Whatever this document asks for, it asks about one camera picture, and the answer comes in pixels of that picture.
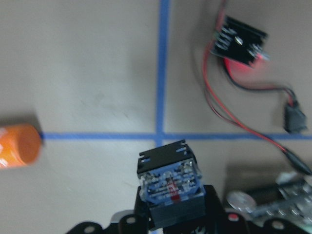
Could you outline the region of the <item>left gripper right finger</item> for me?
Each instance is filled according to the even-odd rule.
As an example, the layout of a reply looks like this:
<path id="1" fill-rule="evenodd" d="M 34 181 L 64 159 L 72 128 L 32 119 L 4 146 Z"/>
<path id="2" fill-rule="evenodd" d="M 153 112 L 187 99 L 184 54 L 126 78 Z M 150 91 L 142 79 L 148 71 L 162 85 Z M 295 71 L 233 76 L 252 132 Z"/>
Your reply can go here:
<path id="1" fill-rule="evenodd" d="M 282 218 L 270 218 L 262 226 L 238 212 L 226 211 L 212 185 L 205 185 L 206 215 L 163 228 L 165 234 L 306 234 L 307 231 Z"/>

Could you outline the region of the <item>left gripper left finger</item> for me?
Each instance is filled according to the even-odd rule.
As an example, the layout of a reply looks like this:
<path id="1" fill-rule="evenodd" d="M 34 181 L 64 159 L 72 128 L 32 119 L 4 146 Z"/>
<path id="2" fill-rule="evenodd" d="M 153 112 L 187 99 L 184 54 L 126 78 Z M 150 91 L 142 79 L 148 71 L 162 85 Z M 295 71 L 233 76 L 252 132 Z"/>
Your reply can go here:
<path id="1" fill-rule="evenodd" d="M 148 207 L 139 196 L 141 188 L 136 192 L 135 205 L 132 210 L 115 213 L 108 226 L 102 227 L 92 221 L 81 222 L 72 227 L 68 234 L 155 234 L 156 229 L 148 213 Z"/>

